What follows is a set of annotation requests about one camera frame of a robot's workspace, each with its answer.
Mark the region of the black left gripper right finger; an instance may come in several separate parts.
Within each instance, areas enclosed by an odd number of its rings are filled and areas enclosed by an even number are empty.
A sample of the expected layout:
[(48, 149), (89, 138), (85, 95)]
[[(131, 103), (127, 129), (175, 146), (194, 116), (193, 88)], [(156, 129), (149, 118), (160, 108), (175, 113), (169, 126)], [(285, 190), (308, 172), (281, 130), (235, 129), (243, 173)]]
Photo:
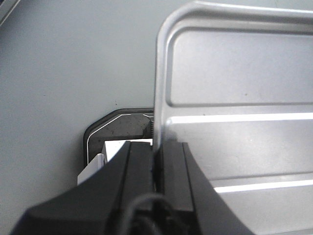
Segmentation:
[(190, 234), (251, 235), (214, 190), (185, 142), (167, 141), (155, 156), (154, 178)]

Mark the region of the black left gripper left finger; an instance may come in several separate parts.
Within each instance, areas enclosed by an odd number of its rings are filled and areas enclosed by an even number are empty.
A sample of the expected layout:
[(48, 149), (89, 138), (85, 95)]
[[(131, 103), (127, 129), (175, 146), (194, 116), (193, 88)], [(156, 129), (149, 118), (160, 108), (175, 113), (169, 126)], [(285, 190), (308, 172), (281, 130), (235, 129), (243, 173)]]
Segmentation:
[(153, 192), (153, 153), (147, 142), (126, 142), (89, 179), (25, 211), (13, 235), (104, 235), (136, 197)]

